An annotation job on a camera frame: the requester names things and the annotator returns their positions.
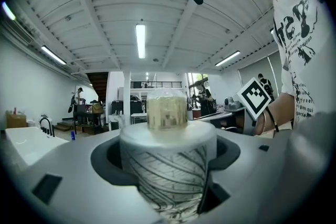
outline person wearing white t-shirt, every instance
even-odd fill
[[[278,126],[292,119],[296,125],[317,112],[336,108],[335,28],[324,0],[272,1],[272,34],[279,46],[282,89],[268,108]],[[274,127],[269,113],[264,111],[257,120],[255,134]]]

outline black rectangular slot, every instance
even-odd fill
[[[49,204],[62,177],[46,174],[33,189],[33,194],[45,204]]]

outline light fixture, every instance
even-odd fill
[[[15,15],[12,13],[12,11],[7,6],[6,2],[2,2],[2,8],[4,9],[5,13],[11,20],[15,20]]]
[[[138,53],[140,59],[145,58],[145,29],[146,27],[144,25],[135,26],[136,42],[138,44]]]
[[[220,61],[219,63],[217,63],[216,66],[219,67],[220,65],[224,64],[228,60],[231,60],[232,58],[236,57],[238,54],[240,54],[239,50],[236,51],[234,54],[231,54],[230,56],[226,57],[224,60]]]
[[[49,50],[46,46],[42,47],[42,50],[44,50],[46,53],[48,53],[51,57],[53,57],[56,61],[58,61],[60,64],[65,65],[66,63],[60,59],[58,56],[56,56],[51,50]]]

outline bottle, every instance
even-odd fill
[[[71,140],[74,141],[76,138],[75,138],[75,132],[74,131],[71,131]]]

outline forearm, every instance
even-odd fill
[[[278,126],[281,126],[294,118],[295,113],[295,99],[292,95],[282,93],[279,97],[268,106],[269,111],[272,113],[274,120]],[[273,130],[274,124],[268,114],[264,111],[266,116],[265,131]],[[261,114],[257,120],[256,134],[261,134],[264,128],[264,115]]]

